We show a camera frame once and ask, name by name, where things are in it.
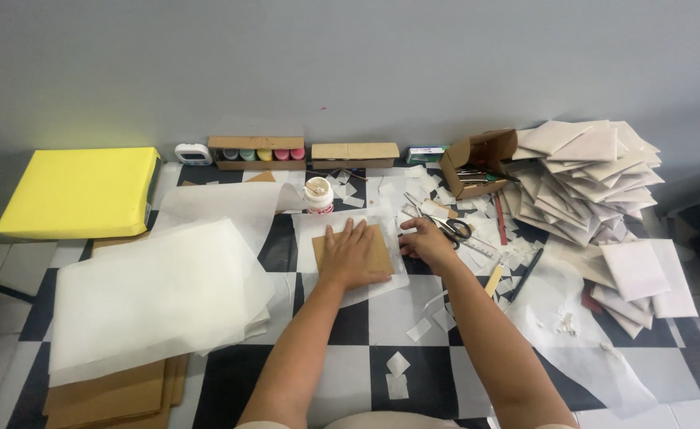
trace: open cardboard box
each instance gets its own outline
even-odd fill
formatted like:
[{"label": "open cardboard box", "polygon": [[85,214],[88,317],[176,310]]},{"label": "open cardboard box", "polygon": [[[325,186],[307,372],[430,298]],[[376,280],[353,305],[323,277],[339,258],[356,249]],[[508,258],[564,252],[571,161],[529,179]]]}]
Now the open cardboard box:
[{"label": "open cardboard box", "polygon": [[456,170],[466,164],[485,166],[490,170],[505,172],[501,160],[511,158],[517,151],[517,132],[514,128],[487,131],[464,138],[453,143],[440,160],[442,169],[450,186],[450,193],[456,199],[469,199],[479,195],[493,193],[506,185],[507,180],[496,180],[484,185],[464,186],[458,179]]},{"label": "open cardboard box", "polygon": [[207,147],[221,170],[305,170],[305,160],[288,161],[228,161],[223,149],[300,149],[305,147],[302,137],[220,137],[210,136]]},{"label": "open cardboard box", "polygon": [[400,157],[397,143],[317,143],[311,147],[312,168],[391,168]]}]

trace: pen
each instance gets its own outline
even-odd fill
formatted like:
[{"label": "pen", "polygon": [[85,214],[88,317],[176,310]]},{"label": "pen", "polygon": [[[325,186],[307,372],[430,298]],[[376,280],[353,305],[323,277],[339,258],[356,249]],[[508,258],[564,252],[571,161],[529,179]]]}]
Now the pen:
[{"label": "pen", "polygon": [[529,277],[530,274],[533,272],[533,268],[535,268],[535,264],[538,263],[538,259],[540,259],[540,255],[542,255],[542,254],[543,254],[543,249],[538,250],[538,253],[535,254],[535,257],[533,258],[532,262],[530,262],[530,266],[525,271],[525,275],[522,276],[522,279],[519,281],[517,288],[514,289],[514,293],[511,294],[511,298],[508,300],[509,304],[514,302],[514,300],[517,298],[517,295],[519,295],[519,291],[522,289],[522,286],[525,285],[527,277]]}]

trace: pink paint bottle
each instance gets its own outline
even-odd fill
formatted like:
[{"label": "pink paint bottle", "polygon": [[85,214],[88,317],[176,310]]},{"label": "pink paint bottle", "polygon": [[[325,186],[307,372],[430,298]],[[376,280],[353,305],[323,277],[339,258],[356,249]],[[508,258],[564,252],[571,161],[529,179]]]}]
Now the pink paint bottle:
[{"label": "pink paint bottle", "polygon": [[289,160],[289,150],[288,149],[273,149],[273,155],[276,156],[276,159],[279,161],[288,161]]},{"label": "pink paint bottle", "polygon": [[298,147],[297,149],[289,149],[292,154],[292,159],[295,161],[301,161],[305,159],[305,148]]}]

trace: white plastic jar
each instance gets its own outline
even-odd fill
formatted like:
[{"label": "white plastic jar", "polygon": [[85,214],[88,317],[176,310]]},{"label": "white plastic jar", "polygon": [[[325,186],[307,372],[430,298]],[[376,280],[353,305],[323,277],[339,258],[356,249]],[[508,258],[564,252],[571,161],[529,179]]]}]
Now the white plastic jar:
[{"label": "white plastic jar", "polygon": [[326,192],[319,194],[305,186],[305,201],[308,204],[308,213],[323,215],[334,211],[334,190],[332,184],[322,177],[313,177],[307,183]]}]

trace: yellow box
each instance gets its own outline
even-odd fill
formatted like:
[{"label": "yellow box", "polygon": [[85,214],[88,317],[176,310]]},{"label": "yellow box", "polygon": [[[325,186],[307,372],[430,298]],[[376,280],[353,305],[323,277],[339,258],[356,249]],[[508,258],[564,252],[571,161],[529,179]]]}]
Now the yellow box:
[{"label": "yellow box", "polygon": [[0,233],[38,239],[141,234],[161,166],[153,147],[35,151]]}]

